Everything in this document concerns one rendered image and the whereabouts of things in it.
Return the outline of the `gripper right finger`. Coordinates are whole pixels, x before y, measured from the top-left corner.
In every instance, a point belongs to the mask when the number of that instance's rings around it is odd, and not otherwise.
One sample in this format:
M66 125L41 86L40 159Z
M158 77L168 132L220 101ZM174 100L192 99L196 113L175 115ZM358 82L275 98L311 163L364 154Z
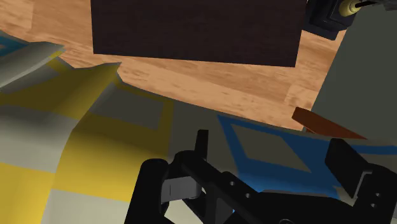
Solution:
M350 198L348 224L391 224L397 206L397 173L367 162L343 139L330 141L324 160Z

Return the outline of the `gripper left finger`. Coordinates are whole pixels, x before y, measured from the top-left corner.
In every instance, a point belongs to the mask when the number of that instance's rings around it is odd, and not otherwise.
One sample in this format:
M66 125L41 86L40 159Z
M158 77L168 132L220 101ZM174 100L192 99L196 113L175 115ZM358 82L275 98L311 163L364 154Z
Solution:
M171 174L191 177L203 192L179 198L203 224L258 224L253 199L257 193L230 172L219 172L203 159L208 130L199 130L195 149L180 151L169 164L151 158L141 165L124 224L174 224L165 217L162 185Z

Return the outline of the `bed with yellow blue quilt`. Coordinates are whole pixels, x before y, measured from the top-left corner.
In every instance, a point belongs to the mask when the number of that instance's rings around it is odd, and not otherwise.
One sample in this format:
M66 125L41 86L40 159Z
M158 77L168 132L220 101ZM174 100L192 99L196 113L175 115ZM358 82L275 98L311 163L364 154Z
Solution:
M208 130L203 159L251 187L258 224L348 224L354 205L324 160L343 139L397 173L397 145L276 127L125 83L119 63L75 68L64 47L0 30L0 224L124 224L144 161L171 164ZM166 178L174 224L203 224L179 197L203 192Z

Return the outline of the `reddish brown flat board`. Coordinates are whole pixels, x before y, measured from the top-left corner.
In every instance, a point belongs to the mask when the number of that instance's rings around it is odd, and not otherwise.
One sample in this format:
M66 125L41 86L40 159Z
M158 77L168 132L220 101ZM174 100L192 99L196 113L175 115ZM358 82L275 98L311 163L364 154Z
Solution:
M296 107L293 112L292 119L303 125L307 129L307 132L313 134L348 139L365 139L365 137L340 126L335 122L327 120L308 109Z

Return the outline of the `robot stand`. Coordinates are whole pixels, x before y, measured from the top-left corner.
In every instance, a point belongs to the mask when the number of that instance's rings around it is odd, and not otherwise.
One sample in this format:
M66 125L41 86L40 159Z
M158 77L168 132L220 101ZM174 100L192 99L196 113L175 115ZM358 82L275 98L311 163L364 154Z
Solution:
M307 0L90 0L96 54L293 67Z

